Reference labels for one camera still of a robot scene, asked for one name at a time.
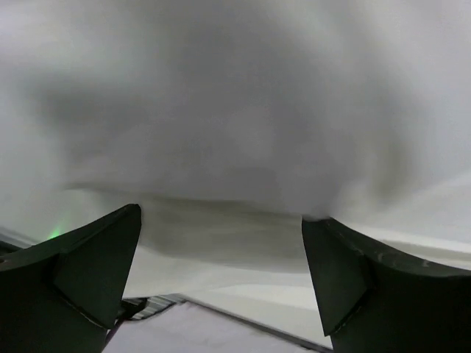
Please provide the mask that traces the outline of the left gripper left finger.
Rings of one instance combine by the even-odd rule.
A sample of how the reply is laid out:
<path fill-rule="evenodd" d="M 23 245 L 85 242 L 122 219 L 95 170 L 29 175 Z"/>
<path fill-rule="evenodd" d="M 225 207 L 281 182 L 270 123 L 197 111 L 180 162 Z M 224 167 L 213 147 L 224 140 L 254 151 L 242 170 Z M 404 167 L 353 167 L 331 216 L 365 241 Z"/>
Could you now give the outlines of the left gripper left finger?
<path fill-rule="evenodd" d="M 140 231 L 141 208 L 128 204 L 1 256 L 1 351 L 101 352 Z"/>

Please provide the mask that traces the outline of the white graphic t shirt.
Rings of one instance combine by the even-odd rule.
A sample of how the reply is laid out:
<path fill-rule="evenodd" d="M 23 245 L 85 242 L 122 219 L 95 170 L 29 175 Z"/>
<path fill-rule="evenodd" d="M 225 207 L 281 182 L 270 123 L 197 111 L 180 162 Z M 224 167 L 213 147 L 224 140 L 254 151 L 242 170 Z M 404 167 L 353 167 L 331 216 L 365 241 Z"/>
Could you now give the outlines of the white graphic t shirt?
<path fill-rule="evenodd" d="M 138 203 L 128 296 L 307 279 L 301 221 L 470 241 L 468 1 L 3 1 L 1 224 Z"/>

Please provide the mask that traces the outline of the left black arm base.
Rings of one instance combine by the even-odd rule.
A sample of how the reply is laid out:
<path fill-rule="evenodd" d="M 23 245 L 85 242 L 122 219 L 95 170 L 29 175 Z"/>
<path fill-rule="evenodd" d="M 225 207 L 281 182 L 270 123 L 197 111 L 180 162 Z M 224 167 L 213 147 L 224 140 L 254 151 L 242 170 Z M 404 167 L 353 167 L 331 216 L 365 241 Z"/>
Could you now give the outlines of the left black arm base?
<path fill-rule="evenodd" d="M 146 320 L 185 302 L 183 297 L 175 294 L 127 298 L 121 301 L 118 318 L 124 321 Z"/>

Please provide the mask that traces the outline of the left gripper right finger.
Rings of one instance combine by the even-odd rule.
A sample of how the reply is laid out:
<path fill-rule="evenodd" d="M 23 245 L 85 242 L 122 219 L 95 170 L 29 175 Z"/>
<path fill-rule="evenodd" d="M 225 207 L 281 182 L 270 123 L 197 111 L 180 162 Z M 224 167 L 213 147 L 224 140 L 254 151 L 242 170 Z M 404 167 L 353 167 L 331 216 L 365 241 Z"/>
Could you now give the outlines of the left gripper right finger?
<path fill-rule="evenodd" d="M 335 352 L 468 352 L 470 272 L 415 257 L 329 218 L 302 239 Z"/>

